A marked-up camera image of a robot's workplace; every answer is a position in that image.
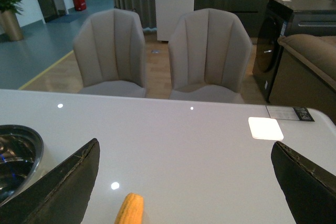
wooden floor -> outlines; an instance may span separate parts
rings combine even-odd
[[[156,33],[145,34],[147,53],[147,98],[168,99],[171,92],[168,44],[156,40]],[[253,46],[251,59],[243,80],[241,94],[249,104],[267,104],[253,78],[252,69],[256,55]],[[23,90],[77,93],[82,81],[75,55],[71,52],[59,62],[22,86]]]

yellow corn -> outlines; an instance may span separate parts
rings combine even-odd
[[[116,217],[114,224],[141,224],[143,213],[143,197],[129,193]]]

chair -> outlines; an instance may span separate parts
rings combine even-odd
[[[145,97],[145,40],[137,13],[91,15],[73,41],[82,94]]]
[[[169,41],[172,100],[244,103],[252,43],[239,18],[216,9],[183,15]]]

sofa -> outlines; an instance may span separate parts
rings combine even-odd
[[[280,65],[269,97],[272,105],[322,111],[336,124],[336,36],[282,36]]]

washing machine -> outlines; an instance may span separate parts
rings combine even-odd
[[[269,102],[283,48],[279,36],[336,35],[336,2],[333,0],[269,0],[261,25],[253,75]]]

